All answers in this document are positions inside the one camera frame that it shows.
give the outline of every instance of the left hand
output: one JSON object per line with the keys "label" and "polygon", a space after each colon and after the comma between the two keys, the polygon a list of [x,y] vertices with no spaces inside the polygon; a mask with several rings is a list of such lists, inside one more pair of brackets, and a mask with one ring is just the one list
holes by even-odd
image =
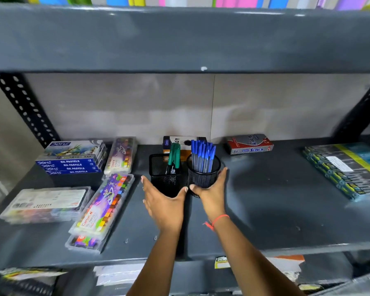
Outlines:
{"label": "left hand", "polygon": [[179,234],[184,218],[184,201],[188,187],[183,187],[174,198],[167,197],[145,177],[141,177],[145,199],[143,203],[159,230]]}

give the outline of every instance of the hand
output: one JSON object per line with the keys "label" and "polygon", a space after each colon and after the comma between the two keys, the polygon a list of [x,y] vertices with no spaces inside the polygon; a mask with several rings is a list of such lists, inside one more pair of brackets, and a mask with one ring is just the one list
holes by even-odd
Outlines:
{"label": "hand", "polygon": [[222,170],[217,181],[210,188],[203,189],[194,184],[189,186],[193,192],[200,196],[210,222],[213,222],[218,216],[226,214],[224,190],[227,170],[227,167]]}
{"label": "hand", "polygon": [[149,215],[155,221],[159,230],[178,233],[181,231],[184,218],[184,201],[188,187],[183,187],[174,198],[167,197],[145,177],[141,177],[145,205]]}

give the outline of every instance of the small box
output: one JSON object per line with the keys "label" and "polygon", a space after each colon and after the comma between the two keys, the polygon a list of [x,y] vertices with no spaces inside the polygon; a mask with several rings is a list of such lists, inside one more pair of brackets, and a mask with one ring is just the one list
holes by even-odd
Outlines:
{"label": "small box", "polygon": [[170,148],[173,143],[178,143],[181,146],[181,161],[185,162],[191,154],[192,140],[204,140],[207,142],[206,137],[191,137],[191,136],[164,136],[163,137],[163,153],[169,154]]}
{"label": "small box", "polygon": [[264,134],[226,137],[226,145],[231,155],[271,151],[274,146]]}

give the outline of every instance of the barcode sticker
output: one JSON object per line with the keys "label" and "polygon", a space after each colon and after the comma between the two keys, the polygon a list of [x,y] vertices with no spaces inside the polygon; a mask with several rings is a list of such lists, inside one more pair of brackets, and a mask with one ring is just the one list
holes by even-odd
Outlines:
{"label": "barcode sticker", "polygon": [[21,191],[16,196],[13,210],[77,208],[85,195],[85,189]]}
{"label": "barcode sticker", "polygon": [[345,164],[343,161],[341,161],[336,156],[327,156],[326,159],[328,159],[330,163],[332,163],[342,172],[352,172],[353,171],[347,164]]}

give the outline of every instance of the metal shelf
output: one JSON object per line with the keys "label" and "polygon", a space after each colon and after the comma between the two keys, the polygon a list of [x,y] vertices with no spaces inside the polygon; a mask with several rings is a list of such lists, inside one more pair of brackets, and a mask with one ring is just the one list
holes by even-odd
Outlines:
{"label": "metal shelf", "polygon": [[[125,295],[132,284],[96,286],[97,277],[92,268],[70,271],[63,281],[63,296],[117,296]],[[238,290],[230,268],[214,269],[214,261],[176,262],[174,264],[170,294],[200,292],[227,292]]]}
{"label": "metal shelf", "polygon": [[[370,143],[370,137],[364,139]],[[227,213],[268,257],[370,249],[370,204],[351,203],[302,155],[301,147],[329,139],[281,140],[271,152],[230,156],[217,147],[229,168]],[[224,255],[200,199],[191,200],[187,255]]]}
{"label": "metal shelf", "polygon": [[[228,214],[266,256],[370,249],[370,206],[351,204],[305,158],[299,148],[328,139],[276,141],[272,152],[217,155],[229,167]],[[0,219],[0,269],[27,266],[80,266],[126,263],[148,257],[158,229],[142,203],[140,175],[148,174],[148,157],[162,146],[140,145],[132,187],[123,214],[100,255],[85,255],[64,247],[72,222],[10,225]],[[0,213],[25,188],[91,185],[100,174],[48,176],[34,166],[0,206]],[[200,199],[188,198],[185,253],[179,259],[212,260],[223,255],[216,237],[203,223]]]}
{"label": "metal shelf", "polygon": [[[297,283],[345,283],[352,279],[352,266],[342,253],[309,254],[300,265]],[[63,296],[125,295],[131,284],[96,286],[93,267],[77,268],[60,278]],[[230,268],[214,269],[213,260],[176,262],[174,264],[170,295],[192,293],[233,292],[238,284]]]}
{"label": "metal shelf", "polygon": [[370,12],[0,4],[0,71],[370,73]]}

